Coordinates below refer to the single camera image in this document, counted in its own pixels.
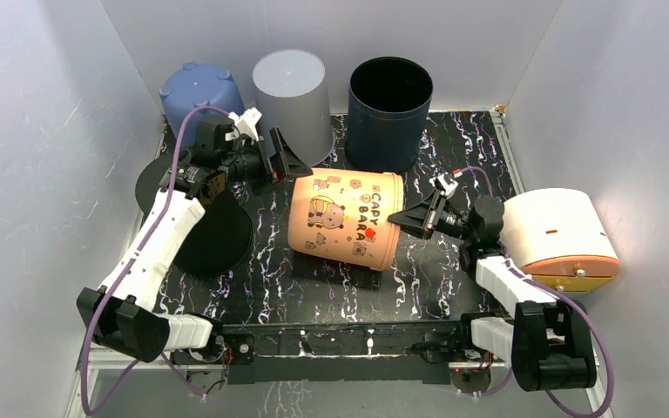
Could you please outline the orange bucket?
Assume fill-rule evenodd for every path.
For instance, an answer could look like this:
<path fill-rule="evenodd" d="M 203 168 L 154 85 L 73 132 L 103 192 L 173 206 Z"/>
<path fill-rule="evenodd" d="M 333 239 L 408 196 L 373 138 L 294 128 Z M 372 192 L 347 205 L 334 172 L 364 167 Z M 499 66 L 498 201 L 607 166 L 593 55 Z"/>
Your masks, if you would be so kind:
<path fill-rule="evenodd" d="M 388 217 L 404 208 L 404 197 L 403 178 L 393 172 L 314 168 L 294 182 L 287 243 L 299 253 L 386 270 L 400 233 Z"/>

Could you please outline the grey plastic bucket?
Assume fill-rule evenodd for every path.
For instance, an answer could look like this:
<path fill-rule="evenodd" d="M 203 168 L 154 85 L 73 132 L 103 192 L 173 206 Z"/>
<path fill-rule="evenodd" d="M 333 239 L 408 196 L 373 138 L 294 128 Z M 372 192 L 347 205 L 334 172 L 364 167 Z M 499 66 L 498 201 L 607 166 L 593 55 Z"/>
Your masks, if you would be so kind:
<path fill-rule="evenodd" d="M 325 65 L 313 53 L 287 49 L 264 56 L 253 68 L 255 107 L 265 138 L 273 128 L 295 156 L 309 166 L 335 148 Z"/>

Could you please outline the large black bucket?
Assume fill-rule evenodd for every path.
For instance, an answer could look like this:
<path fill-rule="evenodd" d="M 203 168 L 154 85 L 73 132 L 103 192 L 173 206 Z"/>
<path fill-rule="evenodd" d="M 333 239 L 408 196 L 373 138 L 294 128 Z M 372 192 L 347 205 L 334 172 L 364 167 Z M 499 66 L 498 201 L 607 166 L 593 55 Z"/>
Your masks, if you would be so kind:
<path fill-rule="evenodd" d="M 139 175 L 135 198 L 146 218 L 154 204 L 162 176 L 172 163 L 170 154 L 153 160 Z M 228 185 L 210 204 L 189 232 L 173 260 L 180 271 L 198 277 L 212 277 L 234 269 L 249 255 L 253 243 L 252 223 Z"/>

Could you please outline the dark blue bucket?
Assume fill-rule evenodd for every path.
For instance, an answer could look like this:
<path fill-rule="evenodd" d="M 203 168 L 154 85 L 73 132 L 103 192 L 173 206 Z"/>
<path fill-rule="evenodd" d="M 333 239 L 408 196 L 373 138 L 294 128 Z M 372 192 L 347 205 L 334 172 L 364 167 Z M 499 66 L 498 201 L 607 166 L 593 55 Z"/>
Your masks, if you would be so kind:
<path fill-rule="evenodd" d="M 375 57 L 352 72 L 344 151 L 355 168 L 402 173 L 416 162 L 433 96 L 421 65 Z"/>

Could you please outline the blue plastic bucket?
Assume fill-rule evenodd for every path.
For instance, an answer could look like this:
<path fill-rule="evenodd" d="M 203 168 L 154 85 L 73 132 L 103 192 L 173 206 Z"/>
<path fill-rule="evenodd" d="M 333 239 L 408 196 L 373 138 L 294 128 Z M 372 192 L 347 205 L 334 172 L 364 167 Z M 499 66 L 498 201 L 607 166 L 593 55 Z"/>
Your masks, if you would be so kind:
<path fill-rule="evenodd" d="M 245 106 L 232 73 L 212 64 L 189 61 L 159 90 L 159 98 L 174 135 L 186 115 L 200 105 L 211 105 L 241 115 Z"/>

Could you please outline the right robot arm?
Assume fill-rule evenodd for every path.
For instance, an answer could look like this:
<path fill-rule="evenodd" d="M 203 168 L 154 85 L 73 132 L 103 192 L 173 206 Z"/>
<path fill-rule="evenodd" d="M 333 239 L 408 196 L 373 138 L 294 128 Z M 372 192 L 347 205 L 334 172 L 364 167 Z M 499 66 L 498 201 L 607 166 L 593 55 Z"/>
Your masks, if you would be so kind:
<path fill-rule="evenodd" d="M 434 191 L 389 215 L 390 223 L 413 237 L 428 239 L 440 232 L 459 239 L 460 267 L 508 314 L 465 313 L 453 334 L 420 347 L 445 347 L 468 361 L 493 354 L 512 368 L 527 392 L 594 386 L 597 369 L 589 325 L 571 303 L 538 288 L 506 255 L 499 238 L 503 214 L 503 202 L 495 197 L 481 196 L 469 210 L 458 210 Z"/>

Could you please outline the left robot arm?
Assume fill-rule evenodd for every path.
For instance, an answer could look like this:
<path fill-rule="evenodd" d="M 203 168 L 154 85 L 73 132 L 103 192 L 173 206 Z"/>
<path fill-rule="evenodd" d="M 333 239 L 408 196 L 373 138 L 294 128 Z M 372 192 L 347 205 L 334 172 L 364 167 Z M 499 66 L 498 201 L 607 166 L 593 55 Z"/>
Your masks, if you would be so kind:
<path fill-rule="evenodd" d="M 83 356 L 93 343 L 143 362 L 176 350 L 192 349 L 204 362 L 224 354 L 226 341 L 214 332 L 214 320 L 196 313 L 154 313 L 159 287 L 179 249 L 229 182 L 265 192 L 313 171 L 277 128 L 270 131 L 274 154 L 268 156 L 262 141 L 238 150 L 227 146 L 225 136 L 233 130 L 229 117 L 208 120 L 214 126 L 211 139 L 199 138 L 173 154 L 152 209 L 121 261 L 98 289 L 84 288 L 78 296 L 86 325 Z"/>

